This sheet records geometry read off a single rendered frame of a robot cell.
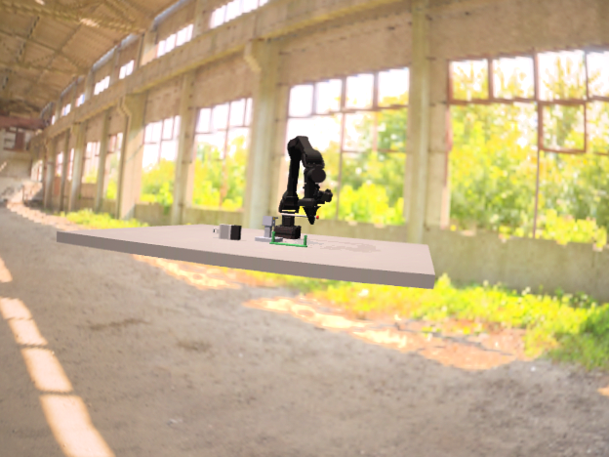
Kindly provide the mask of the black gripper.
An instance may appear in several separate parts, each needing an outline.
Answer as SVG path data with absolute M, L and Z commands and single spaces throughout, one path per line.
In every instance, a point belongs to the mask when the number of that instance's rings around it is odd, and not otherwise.
M 314 190 L 317 187 L 317 190 L 320 189 L 319 184 L 304 184 L 304 197 L 298 200 L 298 206 L 303 206 L 304 212 L 310 222 L 311 225 L 314 224 L 317 210 L 321 207 L 318 204 L 325 204 L 325 201 L 319 200 L 316 201 L 314 199 Z

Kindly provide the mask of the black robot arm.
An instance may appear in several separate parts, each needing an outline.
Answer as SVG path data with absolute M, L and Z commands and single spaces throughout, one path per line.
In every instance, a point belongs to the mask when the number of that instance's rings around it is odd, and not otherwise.
M 304 169 L 304 184 L 322 183 L 326 179 L 325 162 L 321 152 L 312 147 L 308 136 L 297 135 L 287 143 L 287 153 L 290 157 L 290 166 L 288 174 L 287 189 L 282 194 L 278 212 L 283 214 L 299 214 L 300 206 L 298 206 L 299 197 L 297 195 L 298 178 L 300 172 L 300 164 L 302 161 Z M 333 192 L 330 189 L 314 190 L 314 199 L 316 201 L 323 200 L 331 202 Z M 295 211 L 282 211 L 295 210 Z M 281 227 L 295 227 L 295 217 L 282 216 Z

